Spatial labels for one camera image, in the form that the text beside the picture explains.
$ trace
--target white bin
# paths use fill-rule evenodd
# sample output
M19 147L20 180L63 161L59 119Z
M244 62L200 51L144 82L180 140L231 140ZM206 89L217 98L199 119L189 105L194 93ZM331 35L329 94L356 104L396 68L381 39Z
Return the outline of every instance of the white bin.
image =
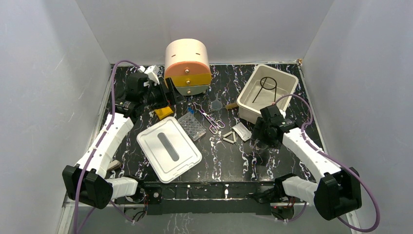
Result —
M276 99L286 94L294 93L298 84L298 78L286 72L277 70L267 65L260 64L255 67L250 79L237 98L240 118L255 124L257 117L261 117L260 109L271 105L274 102L275 90L262 89L254 103L255 96L261 89L260 80L263 77L271 77L277 81ZM266 88L273 88L275 83L267 79L264 85ZM290 103L291 97L286 97L277 103L280 110L285 111Z

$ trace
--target white plastic tray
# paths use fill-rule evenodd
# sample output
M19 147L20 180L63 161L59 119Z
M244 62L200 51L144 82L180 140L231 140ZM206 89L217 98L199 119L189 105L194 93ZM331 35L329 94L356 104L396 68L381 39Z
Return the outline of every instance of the white plastic tray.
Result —
M170 183L202 160L201 152L173 117L142 131L136 139L163 183Z
M255 102L252 103L261 89L260 80L263 77L272 77L277 81L276 99L279 99L286 94L293 94L298 84L298 78L291 74L264 64L256 66L254 72L237 98L240 118L253 124L257 121L257 117L261 116L260 109L269 106L274 102L275 90L262 89ZM272 88L274 86L274 81L268 79L265 87ZM285 111L290 100L291 97L282 99L277 103L278 108Z

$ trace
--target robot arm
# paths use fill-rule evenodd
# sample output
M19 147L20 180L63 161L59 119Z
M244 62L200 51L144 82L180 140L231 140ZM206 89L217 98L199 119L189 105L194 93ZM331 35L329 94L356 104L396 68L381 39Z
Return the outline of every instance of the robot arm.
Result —
M317 183L288 174L275 180L279 196L294 196L314 204L326 220L339 217L361 207L360 183L345 170L312 149L303 139L295 121L285 119L276 105L261 109L251 140L273 148L281 144L290 149L309 169Z
M118 197L130 196L134 200L142 200L144 194L136 191L142 182L133 176L106 179L106 172L112 161L113 155L126 134L132 129L145 107L159 109L174 105L184 98L176 91L170 78L155 77L154 67L147 73L134 73L126 80L126 90L122 97L116 99L116 113L109 130L106 130L112 115L108 115L99 135L92 146L75 166L66 166L62 176L68 197L75 200L77 183L91 152L94 155L85 169L81 182L79 201L103 209L107 204Z

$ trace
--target white wall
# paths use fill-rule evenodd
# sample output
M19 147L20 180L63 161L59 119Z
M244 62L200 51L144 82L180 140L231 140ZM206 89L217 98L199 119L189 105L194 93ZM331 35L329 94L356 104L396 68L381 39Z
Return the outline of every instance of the white wall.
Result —
M304 57L328 152L354 166L381 208L377 233L412 233L413 2L337 0ZM362 227L374 222L364 194Z
M302 206L295 206L298 214ZM83 220L90 208L79 208ZM148 215L135 225L113 207L95 210L82 231L86 234L350 234L340 221L323 219L314 206L307 207L296 222L284 224L269 215L253 213Z
M110 65L74 0L0 2L0 230L55 233Z
M305 52L333 0L78 0L109 62L164 64L167 45L202 41L211 63L286 61Z

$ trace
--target metal scissors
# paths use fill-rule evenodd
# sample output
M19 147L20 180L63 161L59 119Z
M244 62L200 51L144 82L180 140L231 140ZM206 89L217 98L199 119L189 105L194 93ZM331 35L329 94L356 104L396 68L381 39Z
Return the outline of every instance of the metal scissors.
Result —
M215 121L211 116L209 116L207 113L205 113L204 110L200 109L199 111L208 120L208 122L211 124L211 126L209 127L209 130L212 132L212 134L217 134L218 130L220 128L225 127L225 124L221 120Z

